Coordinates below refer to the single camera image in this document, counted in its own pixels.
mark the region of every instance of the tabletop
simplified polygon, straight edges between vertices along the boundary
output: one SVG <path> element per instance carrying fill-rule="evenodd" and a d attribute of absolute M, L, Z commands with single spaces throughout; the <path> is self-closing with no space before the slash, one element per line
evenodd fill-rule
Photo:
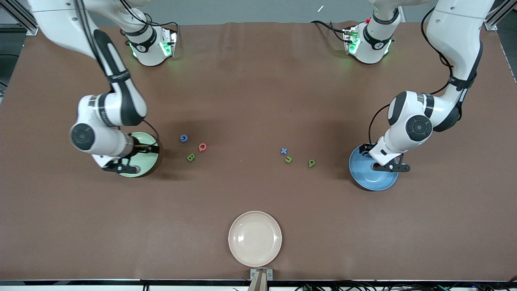
<path fill-rule="evenodd" d="M 517 86 L 495 32 L 481 33 L 462 120 L 408 152 L 412 169 L 392 188 L 368 192 L 348 157 L 367 142 L 373 114 L 448 77 L 419 24 L 402 23 L 375 65 L 315 24 L 183 26 L 176 57 L 156 67 L 132 57 L 117 27 L 102 29 L 160 133 L 159 166 L 124 178 L 74 149 L 79 99 L 108 84 L 95 61 L 28 37 L 0 106 L 0 279 L 247 278 L 227 236 L 250 210 L 282 229 L 267 265 L 275 279 L 514 275 Z M 372 137 L 387 128 L 383 113 Z M 187 161 L 201 142 L 207 150 Z"/>

